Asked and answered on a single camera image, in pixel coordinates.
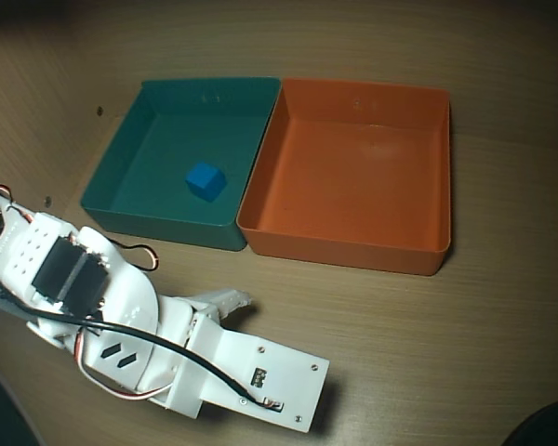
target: green plastic bin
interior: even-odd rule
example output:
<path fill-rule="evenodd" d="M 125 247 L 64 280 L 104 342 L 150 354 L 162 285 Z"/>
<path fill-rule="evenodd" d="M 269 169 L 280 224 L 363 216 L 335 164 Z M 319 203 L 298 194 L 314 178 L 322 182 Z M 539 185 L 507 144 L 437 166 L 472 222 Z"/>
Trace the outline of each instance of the green plastic bin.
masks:
<path fill-rule="evenodd" d="M 82 207 L 112 232 L 243 249 L 235 219 L 280 84 L 274 78 L 144 82 Z M 226 177 L 213 203 L 185 182 L 199 162 Z"/>

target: wooden table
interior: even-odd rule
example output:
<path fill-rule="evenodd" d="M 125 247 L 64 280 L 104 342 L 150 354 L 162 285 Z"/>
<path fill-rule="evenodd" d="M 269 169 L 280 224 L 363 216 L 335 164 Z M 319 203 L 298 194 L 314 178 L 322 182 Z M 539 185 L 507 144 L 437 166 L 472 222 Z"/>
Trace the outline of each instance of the wooden table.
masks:
<path fill-rule="evenodd" d="M 64 213 L 78 226 L 100 152 Z M 152 243 L 161 293 L 245 289 L 256 306 L 230 327 L 331 360 L 308 435 L 117 400 L 4 313 L 0 376 L 49 446 L 500 444 L 558 400 L 558 149 L 455 135 L 453 152 L 455 242 L 434 277 Z"/>

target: red and white wire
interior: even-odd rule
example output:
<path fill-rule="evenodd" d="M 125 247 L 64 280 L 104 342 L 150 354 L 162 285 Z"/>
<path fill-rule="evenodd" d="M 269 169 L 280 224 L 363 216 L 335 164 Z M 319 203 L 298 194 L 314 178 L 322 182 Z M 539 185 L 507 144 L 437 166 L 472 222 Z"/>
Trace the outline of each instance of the red and white wire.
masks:
<path fill-rule="evenodd" d="M 27 220 L 28 223 L 33 222 L 33 217 L 31 215 L 27 214 L 22 209 L 15 206 L 15 202 L 14 202 L 14 199 L 12 198 L 12 192 L 10 191 L 9 186 L 5 186 L 4 184 L 0 184 L 0 192 L 6 193 L 8 195 L 8 199 L 10 200 L 10 204 L 7 207 L 7 212 L 8 212 L 8 209 L 14 209 L 15 211 L 17 211 L 20 214 L 20 216 L 22 216 L 25 220 Z"/>
<path fill-rule="evenodd" d="M 159 387 L 154 390 L 149 390 L 148 392 L 143 393 L 131 393 L 125 392 L 122 390 L 117 390 L 115 388 L 111 388 L 103 384 L 99 379 L 95 376 L 91 375 L 85 368 L 85 364 L 83 361 L 84 356 L 84 346 L 85 346 L 85 336 L 83 333 L 83 329 L 80 329 L 76 334 L 76 339 L 74 341 L 74 360 L 78 365 L 79 370 L 85 376 L 86 379 L 91 381 L 96 386 L 100 387 L 101 389 L 105 390 L 111 395 L 114 395 L 117 398 L 121 398 L 122 400 L 131 400 L 131 401 L 140 401 L 140 400 L 148 400 L 160 393 L 163 393 L 169 390 L 172 384 L 168 384 L 167 386 Z"/>

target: black cable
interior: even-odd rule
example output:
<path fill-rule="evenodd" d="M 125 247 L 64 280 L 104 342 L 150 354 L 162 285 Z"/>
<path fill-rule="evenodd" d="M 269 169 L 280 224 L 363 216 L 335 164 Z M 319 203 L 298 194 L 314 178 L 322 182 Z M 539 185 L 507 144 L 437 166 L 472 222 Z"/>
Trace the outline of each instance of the black cable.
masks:
<path fill-rule="evenodd" d="M 253 402 L 254 404 L 269 409 L 268 404 L 264 402 L 257 401 L 255 397 L 250 395 L 248 390 L 242 386 L 239 382 L 235 379 L 230 377 L 228 374 L 223 372 L 220 368 L 216 365 L 212 364 L 211 362 L 207 361 L 200 355 L 197 355 L 193 351 L 179 346 L 178 344 L 174 344 L 173 342 L 164 339 L 163 337 L 157 336 L 156 334 L 151 334 L 136 328 L 128 327 L 126 325 L 122 325 L 119 323 L 107 322 L 107 321 L 98 321 L 95 319 L 78 319 L 74 316 L 68 314 L 61 314 L 61 313 L 52 313 L 50 311 L 44 311 L 42 309 L 29 307 L 28 305 L 24 304 L 22 301 L 17 299 L 13 294 L 11 294 L 5 287 L 0 283 L 0 298 L 6 300 L 6 302 L 11 303 L 21 311 L 27 313 L 30 316 L 35 318 L 43 318 L 49 319 L 51 321 L 68 323 L 70 325 L 77 325 L 80 327 L 86 328 L 95 328 L 98 330 L 107 330 L 110 332 L 116 332 L 122 335 L 129 335 L 137 337 L 138 339 L 142 339 L 147 342 L 151 342 L 156 344 L 157 346 L 167 348 L 168 350 L 173 351 L 174 353 L 178 353 L 179 355 L 183 356 L 184 358 L 193 361 L 203 367 L 205 370 L 210 372 L 211 374 L 215 375 L 221 381 L 223 381 L 229 388 L 231 388 L 235 393 L 237 393 L 240 397 L 245 398 L 246 400 Z"/>
<path fill-rule="evenodd" d="M 152 249 L 151 246 L 149 246 L 148 244 L 139 243 L 139 244 L 127 245 L 127 244 L 120 243 L 115 239 L 111 239 L 110 237 L 106 237 L 106 238 L 110 241 L 110 243 L 113 243 L 113 244 L 115 244 L 116 246 L 118 246 L 119 248 L 122 248 L 122 249 L 130 250 L 130 249 L 140 248 L 140 249 L 144 249 L 145 251 L 147 251 L 151 255 L 151 258 L 153 260 L 153 266 L 151 268 L 145 268 L 145 267 L 142 267 L 141 265 L 136 265 L 136 264 L 133 263 L 132 266 L 136 267 L 137 269 L 140 269 L 141 271 L 145 271 L 145 272 L 153 272 L 153 271 L 155 271 L 156 269 L 159 268 L 159 256 L 157 255 L 155 250 Z"/>

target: diamond-shaped cutout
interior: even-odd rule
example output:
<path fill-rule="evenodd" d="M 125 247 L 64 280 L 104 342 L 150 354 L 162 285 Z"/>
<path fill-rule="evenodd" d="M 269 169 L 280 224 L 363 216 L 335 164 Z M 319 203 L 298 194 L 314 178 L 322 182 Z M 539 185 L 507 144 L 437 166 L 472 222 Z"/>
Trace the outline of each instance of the diamond-shaped cutout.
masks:
<path fill-rule="evenodd" d="M 122 346 L 120 344 L 114 344 L 111 347 L 107 347 L 105 350 L 101 352 L 101 357 L 103 359 L 109 358 L 116 353 L 120 353 L 122 351 Z"/>
<path fill-rule="evenodd" d="M 131 364 L 132 362 L 137 360 L 137 355 L 136 353 L 133 353 L 129 356 L 126 356 L 125 358 L 121 359 L 118 362 L 118 368 L 121 369 L 122 367 L 126 367 L 128 364 Z"/>

